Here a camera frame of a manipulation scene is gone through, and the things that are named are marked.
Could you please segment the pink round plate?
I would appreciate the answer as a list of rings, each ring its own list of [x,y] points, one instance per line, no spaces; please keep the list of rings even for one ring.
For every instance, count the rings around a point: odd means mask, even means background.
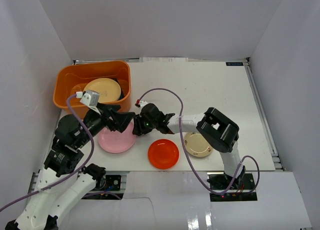
[[[131,122],[123,132],[110,131],[104,128],[98,134],[100,147],[111,154],[120,154],[129,150],[136,142],[133,134],[134,124]]]

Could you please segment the yellow round plate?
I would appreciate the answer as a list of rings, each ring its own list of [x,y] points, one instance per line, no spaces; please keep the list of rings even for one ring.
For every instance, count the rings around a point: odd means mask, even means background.
[[[110,103],[119,100],[121,96],[120,85],[111,78],[98,78],[89,82],[84,91],[91,90],[99,93],[99,103]]]

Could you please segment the orange round plate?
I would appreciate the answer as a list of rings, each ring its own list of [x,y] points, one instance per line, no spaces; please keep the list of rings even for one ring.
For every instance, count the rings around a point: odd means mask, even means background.
[[[168,170],[177,164],[180,151],[173,141],[158,139],[149,146],[147,156],[153,167]]]

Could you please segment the beige floral small plate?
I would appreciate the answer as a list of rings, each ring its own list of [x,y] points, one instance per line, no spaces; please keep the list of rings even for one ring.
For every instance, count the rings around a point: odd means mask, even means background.
[[[188,132],[184,135],[183,140],[187,152],[195,158],[207,157],[213,151],[213,148],[200,133]]]

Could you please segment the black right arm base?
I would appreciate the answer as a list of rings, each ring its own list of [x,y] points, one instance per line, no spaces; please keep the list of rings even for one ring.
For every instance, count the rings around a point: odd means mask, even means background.
[[[223,174],[210,174],[207,182],[212,190],[221,192],[229,185],[228,179]],[[223,195],[210,193],[210,201],[214,202],[256,202],[257,193],[254,190],[255,180],[252,173],[245,173],[241,182],[237,185],[233,183],[230,190]]]

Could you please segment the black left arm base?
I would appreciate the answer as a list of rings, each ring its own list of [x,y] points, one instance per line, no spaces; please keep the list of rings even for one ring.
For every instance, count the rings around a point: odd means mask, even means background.
[[[121,189],[122,176],[118,174],[107,174],[98,180],[93,191],[119,191]]]

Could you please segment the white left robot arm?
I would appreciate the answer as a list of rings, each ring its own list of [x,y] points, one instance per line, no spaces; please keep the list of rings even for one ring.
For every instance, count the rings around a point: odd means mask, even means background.
[[[97,111],[90,109],[84,119],[72,112],[63,116],[54,132],[49,154],[39,173],[36,188],[23,196],[29,199],[21,215],[9,221],[7,230],[57,230],[63,217],[75,204],[93,189],[106,183],[106,169],[86,159],[81,148],[91,143],[103,128],[124,132],[134,112],[120,112],[118,105],[98,104]]]

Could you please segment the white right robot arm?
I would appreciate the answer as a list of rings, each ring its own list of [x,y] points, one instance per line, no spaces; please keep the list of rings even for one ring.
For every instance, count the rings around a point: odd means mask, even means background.
[[[133,119],[134,135],[146,135],[154,129],[164,135],[200,134],[219,152],[226,185],[233,190],[243,185],[245,168],[238,151],[239,127],[219,110],[210,107],[204,113],[175,116],[173,113],[164,114],[155,104],[146,101],[136,106],[140,113]]]

